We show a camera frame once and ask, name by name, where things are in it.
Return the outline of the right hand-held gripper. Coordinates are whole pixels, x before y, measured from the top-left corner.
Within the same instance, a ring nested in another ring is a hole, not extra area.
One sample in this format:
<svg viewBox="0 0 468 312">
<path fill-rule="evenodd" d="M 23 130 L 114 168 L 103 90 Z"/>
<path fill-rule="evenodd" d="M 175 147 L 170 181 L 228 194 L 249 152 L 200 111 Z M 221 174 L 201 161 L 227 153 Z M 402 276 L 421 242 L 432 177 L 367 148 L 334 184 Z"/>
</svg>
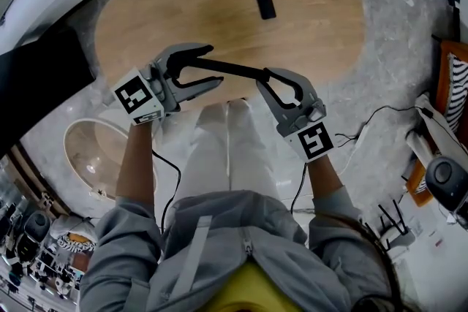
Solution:
<svg viewBox="0 0 468 312">
<path fill-rule="evenodd" d="M 293 71 L 265 68 L 270 78 L 278 80 L 295 92 L 298 104 L 284 103 L 268 82 L 256 81 L 256 86 L 278 122 L 277 132 L 303 161 L 314 161 L 334 148 L 325 124 L 326 109 L 310 81 Z"/>
</svg>

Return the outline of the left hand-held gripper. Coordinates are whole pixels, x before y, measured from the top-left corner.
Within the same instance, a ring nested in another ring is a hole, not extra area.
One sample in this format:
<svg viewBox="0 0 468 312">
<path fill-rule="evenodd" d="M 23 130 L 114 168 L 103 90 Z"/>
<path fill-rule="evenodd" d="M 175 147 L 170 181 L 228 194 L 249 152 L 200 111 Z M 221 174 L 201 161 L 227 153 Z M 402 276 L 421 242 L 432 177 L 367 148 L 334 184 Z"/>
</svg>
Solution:
<svg viewBox="0 0 468 312">
<path fill-rule="evenodd" d="M 207 77 L 180 83 L 180 71 L 197 58 L 214 50 L 199 42 L 184 42 L 166 47 L 142 69 L 131 68 L 111 89 L 133 125 L 141 125 L 181 111 L 179 103 L 195 99 L 217 88 L 223 77 Z"/>
</svg>

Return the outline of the black framed picture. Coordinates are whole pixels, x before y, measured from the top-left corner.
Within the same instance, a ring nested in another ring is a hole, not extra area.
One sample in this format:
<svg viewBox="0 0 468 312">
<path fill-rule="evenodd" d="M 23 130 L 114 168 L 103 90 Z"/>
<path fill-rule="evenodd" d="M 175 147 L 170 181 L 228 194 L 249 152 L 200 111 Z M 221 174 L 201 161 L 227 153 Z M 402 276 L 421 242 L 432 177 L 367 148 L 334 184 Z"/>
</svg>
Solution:
<svg viewBox="0 0 468 312">
<path fill-rule="evenodd" d="M 270 74 L 267 69 L 258 69 L 250 66 L 232 64 L 207 58 L 194 58 L 182 63 L 181 67 L 192 67 L 213 72 L 220 72 L 228 75 L 235 75 L 258 80 L 260 82 L 268 82 L 270 80 Z"/>
</svg>

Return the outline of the person's left forearm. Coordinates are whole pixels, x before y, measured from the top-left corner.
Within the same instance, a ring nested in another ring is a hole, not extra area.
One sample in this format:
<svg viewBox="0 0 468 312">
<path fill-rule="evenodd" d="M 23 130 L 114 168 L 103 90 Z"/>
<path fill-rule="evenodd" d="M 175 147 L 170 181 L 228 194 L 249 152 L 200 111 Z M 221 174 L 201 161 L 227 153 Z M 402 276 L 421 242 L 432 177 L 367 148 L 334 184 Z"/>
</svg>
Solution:
<svg viewBox="0 0 468 312">
<path fill-rule="evenodd" d="M 151 123 L 131 126 L 118 175 L 116 196 L 154 204 Z"/>
</svg>

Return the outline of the person's right forearm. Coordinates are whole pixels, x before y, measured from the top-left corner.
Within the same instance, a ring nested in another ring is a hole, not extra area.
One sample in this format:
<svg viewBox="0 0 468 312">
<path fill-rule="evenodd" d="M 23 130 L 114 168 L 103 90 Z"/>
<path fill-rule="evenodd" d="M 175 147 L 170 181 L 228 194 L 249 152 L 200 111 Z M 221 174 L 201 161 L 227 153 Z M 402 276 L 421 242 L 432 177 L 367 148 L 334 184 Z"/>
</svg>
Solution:
<svg viewBox="0 0 468 312">
<path fill-rule="evenodd" d="M 344 186 L 328 155 L 309 162 L 307 170 L 314 199 L 329 197 Z"/>
</svg>

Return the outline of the wooden coffee table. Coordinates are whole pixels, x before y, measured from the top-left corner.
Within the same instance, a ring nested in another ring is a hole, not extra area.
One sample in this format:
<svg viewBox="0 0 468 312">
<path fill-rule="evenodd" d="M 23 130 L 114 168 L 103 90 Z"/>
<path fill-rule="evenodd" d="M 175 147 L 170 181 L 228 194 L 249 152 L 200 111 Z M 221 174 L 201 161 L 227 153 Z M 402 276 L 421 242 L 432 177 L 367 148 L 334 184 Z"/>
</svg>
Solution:
<svg viewBox="0 0 468 312">
<path fill-rule="evenodd" d="M 273 0 L 263 20 L 257 0 L 110 0 L 94 36 L 108 85 L 182 42 L 214 46 L 212 59 L 290 69 L 314 85 L 349 72 L 365 44 L 362 0 Z"/>
</svg>

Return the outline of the white power strip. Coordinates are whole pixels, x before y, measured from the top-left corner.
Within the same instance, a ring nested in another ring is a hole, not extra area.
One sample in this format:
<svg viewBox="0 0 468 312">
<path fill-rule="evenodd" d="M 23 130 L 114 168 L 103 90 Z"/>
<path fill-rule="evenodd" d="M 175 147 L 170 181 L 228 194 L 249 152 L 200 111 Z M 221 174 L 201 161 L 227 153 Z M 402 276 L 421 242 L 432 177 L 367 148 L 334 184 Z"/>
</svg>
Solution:
<svg viewBox="0 0 468 312">
<path fill-rule="evenodd" d="M 358 138 L 357 138 L 357 140 L 355 141 L 355 144 L 354 144 L 354 146 L 353 146 L 353 149 L 352 149 L 352 152 L 351 152 L 351 154 L 350 154 L 350 157 L 348 158 L 347 163 L 346 163 L 346 165 L 344 166 L 344 169 L 339 173 L 340 175 L 341 175 L 342 173 L 344 173 L 344 172 L 346 171 L 346 169 L 349 167 L 350 162 L 351 162 L 352 159 L 353 159 L 353 156 L 356 154 L 356 152 L 358 151 L 358 149 L 362 146 L 363 141 L 364 141 L 364 139 L 365 139 L 365 137 L 366 137 L 368 131 L 369 131 L 369 124 L 367 123 L 367 124 L 365 124 L 365 125 L 363 126 L 363 128 L 361 129 L 361 132 L 360 132 L 360 134 L 358 135 Z"/>
</svg>

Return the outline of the person's white trousers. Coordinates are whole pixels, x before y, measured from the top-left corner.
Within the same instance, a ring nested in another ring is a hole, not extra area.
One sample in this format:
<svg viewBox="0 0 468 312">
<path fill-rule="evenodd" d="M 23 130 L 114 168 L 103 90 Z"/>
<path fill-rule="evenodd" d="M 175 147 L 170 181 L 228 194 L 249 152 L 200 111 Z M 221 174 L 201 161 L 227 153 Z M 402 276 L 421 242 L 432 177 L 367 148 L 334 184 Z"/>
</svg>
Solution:
<svg viewBox="0 0 468 312">
<path fill-rule="evenodd" d="M 273 168 L 245 99 L 205 107 L 197 119 L 191 147 L 176 202 L 241 190 L 279 199 Z"/>
</svg>

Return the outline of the black cabinet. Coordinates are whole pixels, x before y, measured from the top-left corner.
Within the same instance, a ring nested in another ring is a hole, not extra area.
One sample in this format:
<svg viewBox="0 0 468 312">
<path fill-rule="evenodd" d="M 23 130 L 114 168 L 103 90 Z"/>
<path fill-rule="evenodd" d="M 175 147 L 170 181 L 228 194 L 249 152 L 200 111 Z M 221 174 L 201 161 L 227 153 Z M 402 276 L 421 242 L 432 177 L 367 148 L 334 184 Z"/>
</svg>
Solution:
<svg viewBox="0 0 468 312">
<path fill-rule="evenodd" d="M 0 55 L 0 158 L 48 113 L 94 81 L 71 28 Z"/>
</svg>

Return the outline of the person's grey jacket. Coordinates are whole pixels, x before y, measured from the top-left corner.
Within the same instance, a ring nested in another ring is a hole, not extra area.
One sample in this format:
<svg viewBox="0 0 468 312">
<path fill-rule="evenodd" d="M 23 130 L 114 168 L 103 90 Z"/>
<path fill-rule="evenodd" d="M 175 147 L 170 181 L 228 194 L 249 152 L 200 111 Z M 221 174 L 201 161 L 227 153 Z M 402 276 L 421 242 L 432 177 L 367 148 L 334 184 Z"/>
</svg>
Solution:
<svg viewBox="0 0 468 312">
<path fill-rule="evenodd" d="M 253 191 L 177 202 L 162 234 L 150 206 L 119 198 L 97 226 L 81 312 L 194 312 L 248 262 L 303 312 L 401 308 L 386 254 L 345 188 L 314 201 L 303 230 L 279 201 Z"/>
</svg>

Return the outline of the orange sofa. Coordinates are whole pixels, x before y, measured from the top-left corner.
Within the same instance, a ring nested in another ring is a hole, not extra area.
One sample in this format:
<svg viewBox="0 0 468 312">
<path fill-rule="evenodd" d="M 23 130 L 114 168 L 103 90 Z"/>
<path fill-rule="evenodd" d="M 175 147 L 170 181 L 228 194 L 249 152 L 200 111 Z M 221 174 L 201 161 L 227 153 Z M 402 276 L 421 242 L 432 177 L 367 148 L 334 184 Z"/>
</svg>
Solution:
<svg viewBox="0 0 468 312">
<path fill-rule="evenodd" d="M 435 97 L 431 98 L 430 94 L 427 95 L 432 107 L 440 112 L 444 118 L 449 91 L 449 53 L 457 55 L 461 60 L 468 63 L 468 44 L 447 40 L 440 43 L 439 74 L 437 76 Z M 416 131 L 419 134 L 422 134 L 425 129 Z M 461 116 L 458 130 L 454 134 L 458 141 L 468 149 L 468 97 L 464 105 L 464 111 Z M 426 169 L 417 158 L 415 168 L 406 182 L 406 188 L 419 208 L 423 207 L 433 199 L 432 194 L 426 187 L 424 177 L 425 173 Z"/>
</svg>

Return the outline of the black white striped cushion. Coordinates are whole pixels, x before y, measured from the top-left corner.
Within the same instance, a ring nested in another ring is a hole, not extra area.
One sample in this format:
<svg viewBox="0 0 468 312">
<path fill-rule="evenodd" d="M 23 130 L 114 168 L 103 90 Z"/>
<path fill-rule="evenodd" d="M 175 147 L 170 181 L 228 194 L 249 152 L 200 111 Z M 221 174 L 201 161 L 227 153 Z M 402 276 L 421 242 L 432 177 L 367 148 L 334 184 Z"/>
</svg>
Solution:
<svg viewBox="0 0 468 312">
<path fill-rule="evenodd" d="M 468 63 L 453 53 L 448 54 L 448 63 L 449 91 L 445 120 L 452 132 L 456 133 L 468 97 Z"/>
</svg>

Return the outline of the person's yellow shirt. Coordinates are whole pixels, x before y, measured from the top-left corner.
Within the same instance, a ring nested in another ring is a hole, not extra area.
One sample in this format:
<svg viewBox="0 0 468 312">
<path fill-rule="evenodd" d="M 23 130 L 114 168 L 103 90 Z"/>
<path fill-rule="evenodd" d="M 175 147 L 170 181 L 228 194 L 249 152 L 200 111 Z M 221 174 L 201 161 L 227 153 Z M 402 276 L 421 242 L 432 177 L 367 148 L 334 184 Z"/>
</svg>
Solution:
<svg viewBox="0 0 468 312">
<path fill-rule="evenodd" d="M 302 312 L 266 275 L 247 261 L 229 278 L 205 312 Z"/>
</svg>

